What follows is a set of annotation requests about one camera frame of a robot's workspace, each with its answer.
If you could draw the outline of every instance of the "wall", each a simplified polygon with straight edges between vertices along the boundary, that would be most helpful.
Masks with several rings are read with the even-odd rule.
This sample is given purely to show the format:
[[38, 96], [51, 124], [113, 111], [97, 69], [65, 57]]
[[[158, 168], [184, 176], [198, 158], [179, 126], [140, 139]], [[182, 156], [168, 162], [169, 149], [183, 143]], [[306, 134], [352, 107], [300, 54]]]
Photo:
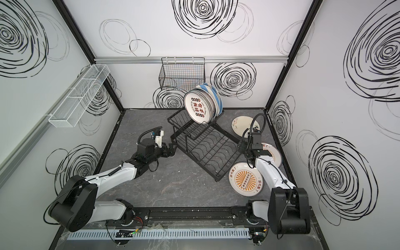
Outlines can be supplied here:
[[0, 162], [88, 65], [51, 1], [1, 3]]
[[399, 10], [324, 1], [309, 61], [292, 66], [270, 109], [331, 250], [398, 248]]
[[[48, 40], [48, 44], [45, 38], [37, 37], [35, 40], [48, 48], [48, 54], [46, 50], [44, 54], [39, 54], [35, 47], [31, 53], [20, 54], [7, 47], [5, 38], [10, 38], [11, 32], [7, 33], [4, 29], [0, 32], [0, 152], [4, 157], [60, 98], [88, 61], [52, 1], [0, 1], [0, 6], [1, 12], [8, 14], [2, 14], [0, 19], [10, 18], [20, 24], [21, 19], [31, 18], [31, 24], [36, 24], [35, 32], [33, 27], [30, 30], [18, 25], [14, 25], [15, 30], [22, 33], [30, 30], [33, 37], [42, 32], [41, 35]], [[18, 20], [14, 16], [16, 12], [11, 10], [20, 7], [24, 7], [26, 15], [21, 14]], [[6, 53], [5, 48], [13, 53]], [[28, 61], [30, 55], [34, 62]], [[7, 70], [4, 68], [5, 59], [26, 63]], [[0, 189], [2, 249], [49, 248], [59, 226], [45, 224], [42, 216], [46, 207], [56, 198], [56, 193], [69, 177], [93, 173], [119, 115], [102, 88], [75, 128], [51, 126], [47, 130]], [[49, 216], [46, 219], [55, 222]]]
[[[191, 5], [187, 0], [65, 1], [96, 57], [288, 55], [311, 2], [216, 0], [214, 5], [211, 1], [193, 1]], [[305, 64], [306, 47], [302, 52], [304, 61], [299, 63]], [[206, 65], [206, 82], [220, 90], [226, 108], [264, 107], [282, 70], [281, 63], [221, 64], [215, 75], [216, 66]], [[115, 77], [124, 93], [125, 108], [183, 107], [182, 96], [198, 84], [188, 86], [185, 82], [178, 83], [178, 89], [163, 88], [161, 95], [174, 101], [160, 105], [161, 64], [109, 67], [118, 72]]]
[[[185, 90], [161, 90], [158, 75], [162, 64], [109, 64], [108, 67], [124, 95], [124, 108], [180, 108]], [[264, 107], [283, 63], [206, 64], [206, 82], [221, 94], [225, 108]]]

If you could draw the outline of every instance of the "ceramic plate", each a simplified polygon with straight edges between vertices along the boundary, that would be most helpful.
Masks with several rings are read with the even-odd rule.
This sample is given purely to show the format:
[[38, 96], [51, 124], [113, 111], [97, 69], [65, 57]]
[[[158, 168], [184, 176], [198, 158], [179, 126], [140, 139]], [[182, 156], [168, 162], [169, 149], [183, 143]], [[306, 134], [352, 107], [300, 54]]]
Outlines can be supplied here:
[[214, 104], [216, 106], [217, 114], [219, 115], [220, 111], [221, 111], [221, 103], [220, 103], [220, 100], [219, 100], [217, 94], [212, 90], [212, 88], [210, 88], [209, 86], [204, 85], [204, 84], [198, 85], [198, 86], [196, 86], [196, 88], [201, 88], [202, 90], [204, 90], [205, 92], [208, 93], [208, 95], [211, 97], [212, 101], [214, 102]]
[[274, 166], [279, 168], [282, 164], [282, 156], [280, 155], [280, 152], [271, 144], [268, 144], [266, 142], [262, 142], [261, 144], [263, 150], [268, 150], [271, 153]]
[[229, 183], [238, 194], [251, 197], [262, 190], [264, 181], [256, 168], [249, 168], [247, 162], [238, 162], [229, 171]]
[[[243, 132], [247, 129], [250, 128], [251, 122], [253, 121], [253, 118], [249, 116], [239, 116], [233, 119], [232, 121], [232, 129], [233, 131], [238, 134], [239, 136], [243, 135]], [[260, 129], [260, 125], [258, 124], [257, 121], [254, 122], [253, 127], [257, 127]]]
[[222, 109], [223, 109], [223, 107], [224, 107], [224, 105], [222, 104], [222, 98], [221, 98], [221, 96], [220, 96], [220, 93], [218, 92], [218, 90], [216, 89], [216, 88], [214, 88], [214, 86], [212, 86], [211, 84], [209, 84], [209, 83], [203, 83], [204, 85], [207, 85], [208, 87], [210, 87], [210, 88], [212, 88], [212, 90], [217, 94], [217, 96], [218, 96], [218, 99], [220, 100], [220, 103], [221, 103], [221, 110], [220, 110], [220, 113], [218, 114], [218, 115], [220, 115], [221, 113], [222, 113]]
[[203, 97], [204, 101], [206, 102], [206, 104], [210, 108], [211, 119], [213, 119], [215, 117], [215, 115], [216, 115], [216, 107], [215, 107], [215, 104], [212, 101], [211, 97], [208, 95], [208, 93], [205, 92], [204, 90], [202, 90], [201, 88], [194, 88], [191, 91], [195, 92], [195, 93], [197, 93], [197, 94], [199, 94], [200, 96]]
[[189, 91], [185, 94], [184, 100], [185, 108], [195, 122], [206, 124], [211, 120], [212, 114], [202, 96]]

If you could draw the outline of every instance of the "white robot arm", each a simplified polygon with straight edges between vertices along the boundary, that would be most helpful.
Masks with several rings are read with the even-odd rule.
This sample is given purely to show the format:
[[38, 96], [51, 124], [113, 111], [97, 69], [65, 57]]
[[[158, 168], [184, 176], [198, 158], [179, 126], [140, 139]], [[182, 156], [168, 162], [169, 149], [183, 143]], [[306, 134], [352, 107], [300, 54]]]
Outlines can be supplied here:
[[[257, 117], [263, 116], [264, 125], [261, 130], [253, 128]], [[260, 218], [267, 221], [275, 234], [308, 234], [310, 233], [310, 208], [308, 195], [303, 188], [297, 188], [275, 166], [268, 150], [263, 149], [261, 133], [266, 125], [266, 116], [258, 114], [251, 123], [247, 142], [242, 140], [238, 144], [238, 151], [243, 153], [247, 161], [263, 176], [271, 190], [270, 201], [249, 201], [247, 218], [249, 222], [257, 223]]]
[[[170, 143], [167, 147], [162, 142], [164, 131], [161, 128], [142, 133], [138, 139], [137, 152], [118, 167], [92, 176], [71, 177], [50, 205], [48, 214], [70, 232], [81, 229], [89, 222], [103, 220], [119, 220], [125, 226], [131, 224], [134, 211], [127, 201], [117, 199], [99, 202], [96, 198], [123, 182], [141, 176], [149, 169], [150, 163], [157, 162], [158, 167], [158, 158], [174, 156], [176, 145]], [[141, 141], [142, 136], [149, 132], [152, 132], [151, 138]]]

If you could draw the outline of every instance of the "table surface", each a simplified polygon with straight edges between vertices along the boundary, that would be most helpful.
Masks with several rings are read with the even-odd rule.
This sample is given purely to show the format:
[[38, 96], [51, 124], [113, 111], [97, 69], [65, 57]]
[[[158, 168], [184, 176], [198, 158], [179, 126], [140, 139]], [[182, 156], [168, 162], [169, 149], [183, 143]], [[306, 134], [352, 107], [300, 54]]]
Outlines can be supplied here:
[[[162, 126], [163, 142], [167, 145], [174, 133], [167, 118], [176, 110], [127, 110], [110, 150], [102, 166], [101, 172], [114, 168], [122, 160], [129, 159], [137, 149], [139, 135], [153, 127]], [[239, 138], [232, 130], [232, 120], [238, 116], [254, 117], [262, 110], [225, 110], [217, 124], [224, 130]], [[262, 126], [263, 119], [257, 119]], [[275, 146], [268, 125], [262, 134], [262, 141]], [[241, 155], [238, 162], [245, 161]], [[270, 199], [270, 189], [266, 184], [262, 191], [253, 197], [237, 194], [229, 184], [228, 175], [216, 182], [180, 149], [173, 157], [160, 158], [155, 172], [147, 171], [137, 179], [124, 182], [104, 194], [99, 201], [111, 201], [121, 198], [134, 207], [206, 207], [206, 206], [245, 206], [249, 199]]]

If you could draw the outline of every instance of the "dish rack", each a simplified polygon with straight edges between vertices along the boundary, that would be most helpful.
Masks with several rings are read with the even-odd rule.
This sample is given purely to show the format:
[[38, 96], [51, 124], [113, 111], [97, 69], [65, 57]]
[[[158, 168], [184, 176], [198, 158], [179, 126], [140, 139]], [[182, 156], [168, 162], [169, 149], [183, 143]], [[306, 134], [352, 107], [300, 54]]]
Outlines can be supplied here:
[[239, 139], [216, 123], [218, 117], [208, 124], [197, 124], [183, 108], [167, 119], [174, 129], [171, 141], [215, 181], [220, 181], [240, 156], [236, 151]]

